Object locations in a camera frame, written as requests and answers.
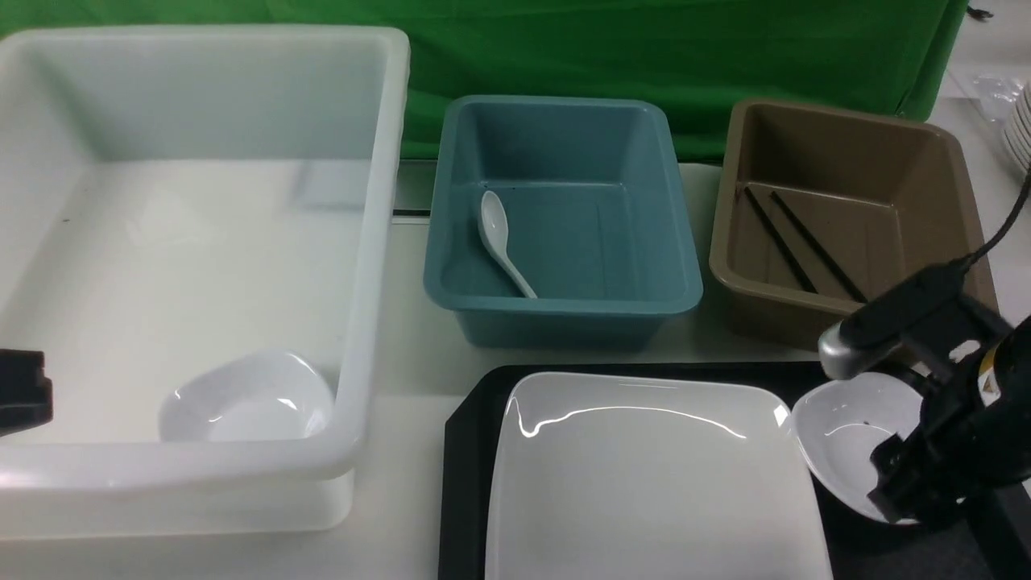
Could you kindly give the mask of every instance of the white plastic bin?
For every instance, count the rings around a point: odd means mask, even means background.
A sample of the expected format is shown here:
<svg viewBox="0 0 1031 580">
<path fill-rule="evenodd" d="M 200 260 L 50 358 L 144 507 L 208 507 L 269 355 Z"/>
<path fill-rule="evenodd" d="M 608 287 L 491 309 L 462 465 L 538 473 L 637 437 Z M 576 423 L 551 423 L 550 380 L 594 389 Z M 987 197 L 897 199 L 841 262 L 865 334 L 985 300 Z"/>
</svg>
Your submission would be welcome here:
<svg viewBox="0 0 1031 580">
<path fill-rule="evenodd" d="M 407 75 L 407 38 L 383 28 L 0 42 L 0 348 L 42 350 L 55 399 L 53 422 L 0 439 L 0 539 L 347 514 Z M 160 440 L 172 390 L 262 349 L 337 385 L 324 431 Z"/>
</svg>

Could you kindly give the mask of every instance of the green backdrop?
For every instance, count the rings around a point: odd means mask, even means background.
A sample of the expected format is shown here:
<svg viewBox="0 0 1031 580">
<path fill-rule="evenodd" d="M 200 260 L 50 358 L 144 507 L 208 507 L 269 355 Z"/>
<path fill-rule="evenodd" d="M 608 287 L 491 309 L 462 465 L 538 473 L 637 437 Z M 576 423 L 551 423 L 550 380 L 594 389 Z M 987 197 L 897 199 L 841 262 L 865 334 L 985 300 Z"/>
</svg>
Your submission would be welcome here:
<svg viewBox="0 0 1031 580">
<path fill-rule="evenodd" d="M 394 26 L 411 40 L 405 157 L 473 93 L 638 98 L 684 160 L 722 158 L 750 95 L 926 118 L 966 0 L 0 0 L 0 33 L 151 23 Z"/>
</svg>

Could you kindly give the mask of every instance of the white plastic spoon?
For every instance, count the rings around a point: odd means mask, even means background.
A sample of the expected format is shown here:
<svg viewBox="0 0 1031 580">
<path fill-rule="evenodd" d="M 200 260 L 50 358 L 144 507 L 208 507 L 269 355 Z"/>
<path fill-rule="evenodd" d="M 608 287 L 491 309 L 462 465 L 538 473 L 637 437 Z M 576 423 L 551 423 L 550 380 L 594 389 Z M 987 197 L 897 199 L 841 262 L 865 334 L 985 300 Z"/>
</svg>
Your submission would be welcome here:
<svg viewBox="0 0 1031 580">
<path fill-rule="evenodd" d="M 479 238 L 491 255 L 504 268 L 512 281 L 527 299 L 536 299 L 537 294 L 519 272 L 512 261 L 508 259 L 508 217 L 505 206 L 501 204 L 498 194 L 488 190 L 479 202 Z"/>
</svg>

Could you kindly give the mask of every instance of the stacked white plate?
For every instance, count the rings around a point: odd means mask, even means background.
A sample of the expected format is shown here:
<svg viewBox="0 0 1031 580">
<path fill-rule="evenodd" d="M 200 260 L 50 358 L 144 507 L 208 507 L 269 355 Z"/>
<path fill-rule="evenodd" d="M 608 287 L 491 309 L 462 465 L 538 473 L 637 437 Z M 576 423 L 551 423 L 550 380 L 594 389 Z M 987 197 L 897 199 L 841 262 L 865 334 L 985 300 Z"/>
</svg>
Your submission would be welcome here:
<svg viewBox="0 0 1031 580">
<path fill-rule="evenodd" d="M 1002 146 L 1022 172 L 1031 165 L 1031 91 L 1025 84 L 1002 129 Z"/>
</svg>

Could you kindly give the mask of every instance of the brown plastic tray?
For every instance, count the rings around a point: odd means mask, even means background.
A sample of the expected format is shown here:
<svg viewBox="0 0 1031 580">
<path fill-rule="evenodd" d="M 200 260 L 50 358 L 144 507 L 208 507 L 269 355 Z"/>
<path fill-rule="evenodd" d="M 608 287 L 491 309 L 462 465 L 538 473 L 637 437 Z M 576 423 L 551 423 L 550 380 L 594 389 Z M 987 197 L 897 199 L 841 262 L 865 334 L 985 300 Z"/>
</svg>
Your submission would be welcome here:
<svg viewBox="0 0 1031 580">
<path fill-rule="evenodd" d="M 755 194 L 812 280 L 805 293 L 742 191 Z M 709 266 L 731 289 L 735 333 L 814 350 L 857 310 L 770 198 L 776 191 L 868 300 L 984 242 L 959 141 L 923 123 L 817 105 L 738 103 L 731 114 Z M 998 309 L 988 260 L 966 292 Z"/>
</svg>

